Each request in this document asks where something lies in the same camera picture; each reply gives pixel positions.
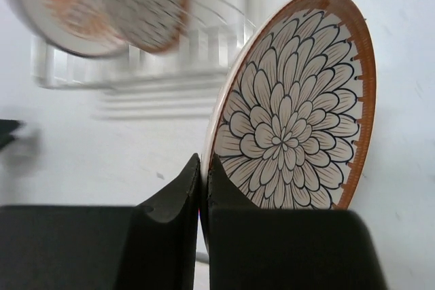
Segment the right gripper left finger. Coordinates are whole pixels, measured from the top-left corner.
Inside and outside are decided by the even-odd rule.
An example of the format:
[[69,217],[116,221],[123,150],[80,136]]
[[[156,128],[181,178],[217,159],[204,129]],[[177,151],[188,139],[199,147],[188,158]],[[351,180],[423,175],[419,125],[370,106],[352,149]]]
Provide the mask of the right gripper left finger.
[[2,289],[191,289],[200,160],[136,206],[1,207]]

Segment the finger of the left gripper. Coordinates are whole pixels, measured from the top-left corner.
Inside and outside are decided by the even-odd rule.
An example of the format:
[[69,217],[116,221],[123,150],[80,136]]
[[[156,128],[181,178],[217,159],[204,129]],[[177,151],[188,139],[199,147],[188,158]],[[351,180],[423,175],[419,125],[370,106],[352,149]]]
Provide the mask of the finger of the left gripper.
[[17,139],[16,132],[19,128],[25,126],[25,122],[21,120],[6,120],[0,121],[0,150],[2,151],[10,143]]

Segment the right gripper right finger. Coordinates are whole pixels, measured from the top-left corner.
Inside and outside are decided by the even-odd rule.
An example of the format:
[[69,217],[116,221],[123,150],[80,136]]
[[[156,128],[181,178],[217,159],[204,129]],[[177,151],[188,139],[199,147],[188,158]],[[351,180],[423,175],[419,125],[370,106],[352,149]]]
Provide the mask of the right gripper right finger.
[[212,289],[386,289],[368,228],[353,211],[260,209],[227,177],[208,175]]

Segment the orange patterned plate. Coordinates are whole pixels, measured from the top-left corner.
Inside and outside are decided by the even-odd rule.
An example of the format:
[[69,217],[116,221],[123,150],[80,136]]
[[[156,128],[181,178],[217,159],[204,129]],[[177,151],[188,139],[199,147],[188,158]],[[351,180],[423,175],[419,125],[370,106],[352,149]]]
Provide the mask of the orange patterned plate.
[[151,54],[178,44],[189,0],[8,0],[51,46],[83,58],[110,58],[135,46]]

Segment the flower patterned plate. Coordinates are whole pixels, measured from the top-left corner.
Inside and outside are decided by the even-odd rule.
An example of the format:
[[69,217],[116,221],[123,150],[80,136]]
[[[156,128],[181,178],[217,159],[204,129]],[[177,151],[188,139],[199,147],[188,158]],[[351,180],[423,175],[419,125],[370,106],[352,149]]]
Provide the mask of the flower patterned plate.
[[207,127],[217,156],[262,209],[347,209],[375,118],[372,39],[352,0],[291,0],[247,40]]

